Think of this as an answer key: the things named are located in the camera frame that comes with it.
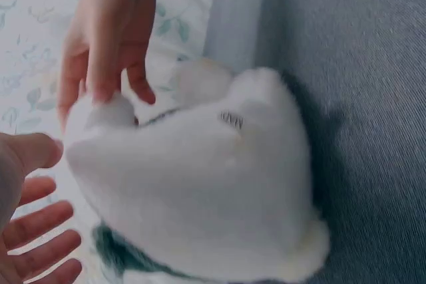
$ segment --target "stuffed animal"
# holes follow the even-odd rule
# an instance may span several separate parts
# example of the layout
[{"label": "stuffed animal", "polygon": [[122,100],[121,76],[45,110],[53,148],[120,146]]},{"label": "stuffed animal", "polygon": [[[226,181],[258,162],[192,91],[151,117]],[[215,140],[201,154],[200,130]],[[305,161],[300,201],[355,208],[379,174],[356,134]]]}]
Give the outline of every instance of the stuffed animal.
[{"label": "stuffed animal", "polygon": [[176,72],[178,108],[140,126],[120,93],[71,110],[65,158],[105,223],[99,250],[107,241],[124,268],[186,279],[306,280],[329,232],[293,96],[270,69],[233,76],[201,60]]}]

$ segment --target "gray fabric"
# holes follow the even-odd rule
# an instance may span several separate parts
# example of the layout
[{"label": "gray fabric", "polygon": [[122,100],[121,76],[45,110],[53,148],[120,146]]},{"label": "gray fabric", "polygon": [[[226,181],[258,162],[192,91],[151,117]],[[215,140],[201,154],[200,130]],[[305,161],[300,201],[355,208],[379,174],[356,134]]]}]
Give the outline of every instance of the gray fabric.
[{"label": "gray fabric", "polygon": [[299,101],[332,234],[309,283],[426,283],[426,0],[214,0],[205,54]]}]

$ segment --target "hand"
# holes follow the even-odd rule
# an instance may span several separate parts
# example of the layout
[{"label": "hand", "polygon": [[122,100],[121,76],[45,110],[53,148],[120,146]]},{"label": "hand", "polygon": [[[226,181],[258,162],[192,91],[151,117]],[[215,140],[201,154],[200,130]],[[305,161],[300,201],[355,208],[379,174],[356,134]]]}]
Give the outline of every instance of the hand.
[{"label": "hand", "polygon": [[[70,204],[59,202],[9,221],[17,206],[55,190],[55,183],[50,178],[25,180],[25,176],[37,168],[54,166],[61,156],[61,143],[44,134],[10,136],[0,133],[0,284],[22,283],[33,278],[80,244],[78,234],[66,231],[22,255],[8,254],[11,249],[22,247],[72,216]],[[80,271],[80,263],[70,260],[38,283],[72,283]]]},{"label": "hand", "polygon": [[[48,196],[55,188],[55,182],[50,178],[26,179],[19,205]],[[0,237],[0,283],[20,284],[28,281],[74,251],[81,244],[81,238],[77,232],[68,230],[24,254],[8,254],[8,251],[20,248],[61,225],[72,215],[73,208],[70,203],[58,202],[9,222]],[[80,272],[80,262],[70,259],[33,283],[71,284]]]},{"label": "hand", "polygon": [[146,81],[145,56],[154,21],[155,0],[80,0],[65,39],[59,82],[63,128],[86,81],[95,101],[106,102],[120,90],[127,69],[130,87],[147,103],[155,95]]}]

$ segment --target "finger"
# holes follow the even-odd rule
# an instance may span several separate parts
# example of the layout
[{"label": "finger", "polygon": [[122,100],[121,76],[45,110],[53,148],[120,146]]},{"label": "finger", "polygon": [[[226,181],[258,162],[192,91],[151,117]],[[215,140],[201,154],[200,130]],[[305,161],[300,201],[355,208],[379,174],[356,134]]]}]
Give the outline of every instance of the finger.
[{"label": "finger", "polygon": [[24,182],[19,206],[45,198],[55,190],[56,183],[54,179],[48,176],[27,178]]},{"label": "finger", "polygon": [[71,204],[67,201],[61,201],[11,221],[3,232],[6,248],[11,251],[23,247],[60,226],[73,214],[74,210]]},{"label": "finger", "polygon": [[149,104],[155,103],[155,94],[146,80],[144,63],[138,63],[128,67],[127,77],[131,89],[133,89],[139,99]]},{"label": "finger", "polygon": [[95,29],[89,51],[87,86],[95,102],[107,102],[116,89],[120,33],[115,26]]},{"label": "finger", "polygon": [[79,97],[80,81],[86,78],[88,52],[77,56],[65,55],[59,78],[58,115],[62,129],[65,128],[69,110]]},{"label": "finger", "polygon": [[70,259],[55,269],[52,273],[31,284],[72,284],[82,271],[82,265],[76,259]]},{"label": "finger", "polygon": [[62,142],[55,141],[46,134],[33,133],[10,136],[2,134],[10,168],[23,178],[38,168],[51,168],[63,153]]},{"label": "finger", "polygon": [[76,231],[67,230],[35,249],[14,256],[13,263],[19,276],[26,281],[66,258],[80,244],[80,235]]}]

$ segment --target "dark green fabric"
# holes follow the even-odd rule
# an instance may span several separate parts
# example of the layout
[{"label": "dark green fabric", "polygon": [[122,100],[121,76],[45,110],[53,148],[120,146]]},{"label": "dark green fabric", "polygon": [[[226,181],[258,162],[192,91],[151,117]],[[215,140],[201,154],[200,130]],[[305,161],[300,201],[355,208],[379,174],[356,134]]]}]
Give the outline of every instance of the dark green fabric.
[{"label": "dark green fabric", "polygon": [[102,261],[120,277],[127,269],[132,269],[145,273],[163,272],[171,276],[195,279],[154,261],[144,251],[137,249],[105,224],[93,230],[93,237]]}]

